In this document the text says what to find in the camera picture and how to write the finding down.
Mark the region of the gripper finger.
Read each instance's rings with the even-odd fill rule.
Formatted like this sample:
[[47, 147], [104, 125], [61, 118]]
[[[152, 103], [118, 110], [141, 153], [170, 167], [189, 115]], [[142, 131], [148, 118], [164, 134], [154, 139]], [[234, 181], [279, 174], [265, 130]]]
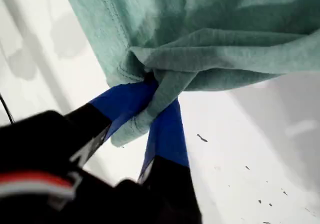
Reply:
[[139, 182], [173, 205], [196, 205], [179, 101], [152, 122]]
[[147, 106], [157, 87], [155, 80], [120, 84], [67, 114], [76, 137], [85, 142], [77, 140], [72, 145], [69, 160], [83, 167], [105, 141]]

